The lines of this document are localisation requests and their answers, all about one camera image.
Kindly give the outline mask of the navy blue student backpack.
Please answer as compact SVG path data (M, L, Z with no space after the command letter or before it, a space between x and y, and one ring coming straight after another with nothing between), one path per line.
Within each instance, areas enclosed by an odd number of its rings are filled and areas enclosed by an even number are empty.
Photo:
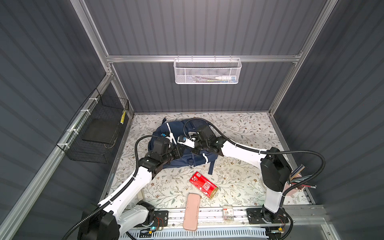
M202 120L192 120L186 123L187 121L188 120L170 122L166 118L164 118L162 124L153 132L153 136L169 137L170 132L172 132L175 137L175 140L177 140L179 136L185 136L184 131L186 131L186 133L196 132L198 127L200 126L209 126L205 121ZM182 157L171 161L169 164L164 165L164 169L181 168L186 166L197 167L204 164L210 164L208 174L213 174L218 154L202 150L198 155L196 155L193 154L192 150L188 147L178 146L178 148L183 154Z

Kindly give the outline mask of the red tissue packet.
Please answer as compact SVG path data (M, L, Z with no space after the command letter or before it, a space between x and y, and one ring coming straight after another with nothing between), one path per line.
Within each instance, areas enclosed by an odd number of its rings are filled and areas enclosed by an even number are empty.
M189 182L210 199L212 199L219 190L217 185L212 183L199 172L195 172L189 179Z

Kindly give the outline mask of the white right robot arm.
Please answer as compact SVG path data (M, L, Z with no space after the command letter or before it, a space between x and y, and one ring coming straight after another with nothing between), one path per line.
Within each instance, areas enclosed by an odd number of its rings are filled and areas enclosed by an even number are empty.
M273 223L283 213L286 195L294 188L305 185L317 177L325 168L326 160L320 153L310 150L279 151L277 148L259 150L248 147L226 137L214 124L202 119L192 118L183 126L184 137L179 137L178 143L191 148L193 153L207 151L223 157L235 158L261 170L263 183L266 186L266 199L262 205L261 217L264 222ZM321 160L321 165L308 178L299 183L286 187L293 172L290 164L284 158L288 154L310 154Z

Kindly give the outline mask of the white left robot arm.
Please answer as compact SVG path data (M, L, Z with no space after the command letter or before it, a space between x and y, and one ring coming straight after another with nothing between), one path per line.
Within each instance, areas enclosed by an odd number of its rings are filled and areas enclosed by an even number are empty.
M144 223L149 215L146 206L137 205L126 212L133 198L164 168L182 156L174 136L155 137L154 148L139 158L138 145L147 139L139 138L134 146L135 170L111 195L83 212L82 218L63 236L67 240L75 231L79 240L117 240L136 225Z

